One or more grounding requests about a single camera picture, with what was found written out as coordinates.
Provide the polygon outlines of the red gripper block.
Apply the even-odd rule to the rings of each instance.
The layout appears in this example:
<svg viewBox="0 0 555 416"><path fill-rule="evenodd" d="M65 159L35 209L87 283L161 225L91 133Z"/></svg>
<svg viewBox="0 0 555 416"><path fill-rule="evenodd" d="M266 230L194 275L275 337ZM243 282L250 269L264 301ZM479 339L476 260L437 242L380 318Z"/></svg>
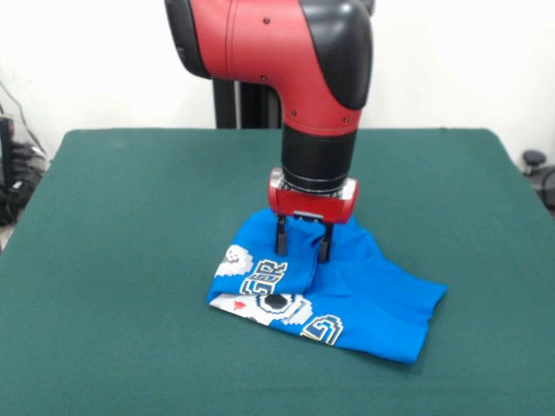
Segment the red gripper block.
<svg viewBox="0 0 555 416"><path fill-rule="evenodd" d="M268 199L271 210L277 214L275 252L287 254L286 217L311 218L324 224L324 234L319 240L319 263L330 260L333 224L345 224L353 215L358 197L359 183L347 178L343 186L332 193L301 192L289 186L280 167L271 170L268 182Z"/></svg>

